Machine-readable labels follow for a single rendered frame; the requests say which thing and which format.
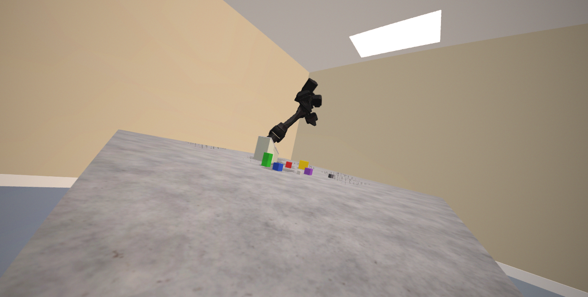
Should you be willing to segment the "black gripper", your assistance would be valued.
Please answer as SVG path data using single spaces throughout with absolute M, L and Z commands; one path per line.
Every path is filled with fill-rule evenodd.
M 317 125 L 317 113 L 311 113 L 311 109 L 313 109 L 313 104 L 311 102 L 311 93 L 308 90 L 302 91 L 297 94 L 298 101 L 300 102 L 300 106 L 303 112 L 306 112 L 306 122 L 307 124 L 311 124 L 313 126 Z M 308 113 L 307 113 L 308 112 Z

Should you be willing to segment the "yellow block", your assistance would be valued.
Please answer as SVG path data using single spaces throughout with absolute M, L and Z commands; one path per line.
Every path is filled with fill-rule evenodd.
M 300 160 L 299 168 L 302 170 L 305 170 L 305 168 L 308 167 L 308 164 L 309 164 L 308 162 Z

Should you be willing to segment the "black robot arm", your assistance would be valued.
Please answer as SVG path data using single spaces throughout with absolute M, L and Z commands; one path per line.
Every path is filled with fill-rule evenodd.
M 311 102 L 315 107 L 322 106 L 322 96 L 316 95 L 313 93 L 315 88 L 317 88 L 318 84 L 313 79 L 309 78 L 306 84 L 303 86 L 302 91 L 308 90 L 311 93 Z M 300 93 L 298 92 L 298 93 Z M 298 94 L 297 93 L 297 94 Z M 285 137 L 288 128 L 293 125 L 298 119 L 304 118 L 306 116 L 306 112 L 302 111 L 301 106 L 298 107 L 296 114 L 294 114 L 291 118 L 289 118 L 285 123 L 279 123 L 275 125 L 269 132 L 267 137 L 271 137 L 273 142 L 281 142 L 281 140 Z

